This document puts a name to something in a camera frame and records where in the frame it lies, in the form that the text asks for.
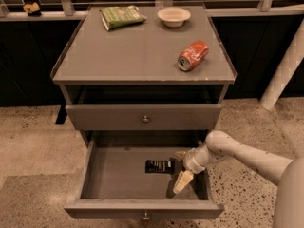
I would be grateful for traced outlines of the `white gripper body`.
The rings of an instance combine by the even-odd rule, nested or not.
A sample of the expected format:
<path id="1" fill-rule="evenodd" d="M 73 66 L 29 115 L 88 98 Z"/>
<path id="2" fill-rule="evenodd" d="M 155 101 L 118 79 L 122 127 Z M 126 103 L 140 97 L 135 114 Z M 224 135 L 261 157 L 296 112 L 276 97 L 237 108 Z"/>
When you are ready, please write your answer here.
<path id="1" fill-rule="evenodd" d="M 198 161 L 195 158 L 195 149 L 192 148 L 189 151 L 186 152 L 186 154 L 183 157 L 183 167 L 193 173 L 198 174 L 204 170 L 204 168 L 198 163 Z"/>

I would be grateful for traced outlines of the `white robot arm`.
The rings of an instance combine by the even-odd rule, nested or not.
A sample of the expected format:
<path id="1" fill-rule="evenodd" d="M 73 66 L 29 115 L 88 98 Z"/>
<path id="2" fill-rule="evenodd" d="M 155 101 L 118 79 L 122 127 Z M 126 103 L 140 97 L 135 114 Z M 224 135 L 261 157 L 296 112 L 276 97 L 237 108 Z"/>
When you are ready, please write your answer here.
<path id="1" fill-rule="evenodd" d="M 295 160 L 245 145 L 220 130 L 211 131 L 205 143 L 181 153 L 180 171 L 173 192 L 180 193 L 211 163 L 233 158 L 277 186 L 273 228 L 304 228 L 304 158 Z"/>

